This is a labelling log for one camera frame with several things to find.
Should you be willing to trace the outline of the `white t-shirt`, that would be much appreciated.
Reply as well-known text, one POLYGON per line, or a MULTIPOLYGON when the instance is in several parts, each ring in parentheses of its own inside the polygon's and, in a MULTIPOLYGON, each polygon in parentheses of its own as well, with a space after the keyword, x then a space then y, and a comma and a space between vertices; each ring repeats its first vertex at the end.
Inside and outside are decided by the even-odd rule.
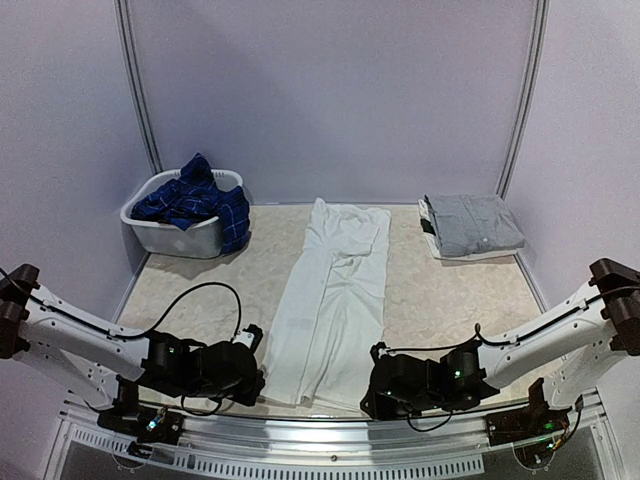
POLYGON ((316 199, 267 336, 268 401, 357 409, 384 331, 392 215, 316 199))

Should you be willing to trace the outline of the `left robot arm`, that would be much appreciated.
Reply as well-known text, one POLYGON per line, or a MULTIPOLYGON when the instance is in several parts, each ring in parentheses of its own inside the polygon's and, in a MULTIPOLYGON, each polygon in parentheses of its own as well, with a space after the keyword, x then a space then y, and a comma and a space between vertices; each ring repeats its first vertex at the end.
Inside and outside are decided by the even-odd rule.
POLYGON ((148 426, 148 412, 127 388, 169 398, 229 399, 252 406, 265 386, 256 360, 262 331, 237 329, 206 345, 120 326, 74 307, 40 284, 23 264, 1 274, 1 356, 28 365, 82 398, 128 434, 148 426))

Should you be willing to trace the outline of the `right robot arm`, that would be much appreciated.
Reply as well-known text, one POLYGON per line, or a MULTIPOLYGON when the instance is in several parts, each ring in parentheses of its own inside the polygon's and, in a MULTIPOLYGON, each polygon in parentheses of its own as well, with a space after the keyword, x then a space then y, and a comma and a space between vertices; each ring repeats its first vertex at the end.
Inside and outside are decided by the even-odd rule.
POLYGON ((360 401, 374 420, 424 411, 465 411, 529 372, 555 360, 555 372, 534 383, 533 401, 517 415, 517 427, 537 436, 556 411, 570 409, 613 365, 639 353, 639 273, 608 258, 589 267, 590 279, 565 301, 502 335, 480 333, 439 360, 421 360, 380 342, 360 401))

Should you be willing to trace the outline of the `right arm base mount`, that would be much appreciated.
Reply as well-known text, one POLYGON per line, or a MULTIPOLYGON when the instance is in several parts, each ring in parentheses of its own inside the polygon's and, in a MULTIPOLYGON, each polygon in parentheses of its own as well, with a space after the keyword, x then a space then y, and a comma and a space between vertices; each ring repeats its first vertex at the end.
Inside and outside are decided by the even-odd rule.
POLYGON ((555 454, 575 435, 582 418, 584 399, 572 407, 553 410, 545 399, 544 379, 528 389, 526 405, 484 417, 491 447, 511 444, 518 464, 535 473, 549 467, 555 454))

